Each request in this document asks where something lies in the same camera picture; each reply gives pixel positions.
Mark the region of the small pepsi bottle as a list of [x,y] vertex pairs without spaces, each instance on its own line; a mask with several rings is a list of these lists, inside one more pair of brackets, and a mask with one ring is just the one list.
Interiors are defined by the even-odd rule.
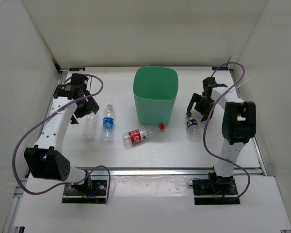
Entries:
[[188,131],[189,139],[192,142],[198,142],[199,141],[199,125],[197,120],[193,117],[191,113],[186,114],[186,126]]

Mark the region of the blue label water bottle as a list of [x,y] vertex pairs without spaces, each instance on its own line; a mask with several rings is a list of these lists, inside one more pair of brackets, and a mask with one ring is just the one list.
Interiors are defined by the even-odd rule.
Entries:
[[101,142],[111,144],[114,136],[115,110],[112,103],[108,103],[103,111]]

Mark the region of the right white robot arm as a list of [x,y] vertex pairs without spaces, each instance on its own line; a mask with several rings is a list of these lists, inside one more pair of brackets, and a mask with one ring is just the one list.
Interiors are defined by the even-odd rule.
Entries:
[[235,195],[233,170],[241,150],[256,134],[256,105],[251,101],[243,101],[237,94],[229,92],[225,84],[218,84],[214,77],[203,80],[202,94],[194,93],[187,107],[187,128],[197,126],[191,110],[202,115],[202,120],[210,119],[214,105],[224,110],[222,121],[223,146],[219,159],[208,179],[196,181],[198,195]]

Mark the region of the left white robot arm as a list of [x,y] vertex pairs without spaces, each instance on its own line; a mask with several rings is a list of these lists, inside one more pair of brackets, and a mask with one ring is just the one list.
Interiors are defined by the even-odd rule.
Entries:
[[24,151],[33,177],[71,184],[81,194],[91,191],[92,182],[87,172],[73,167],[62,151],[69,124],[77,124],[79,118],[99,110],[87,89],[88,80],[85,74],[73,73],[65,83],[57,85],[42,133],[34,146]]

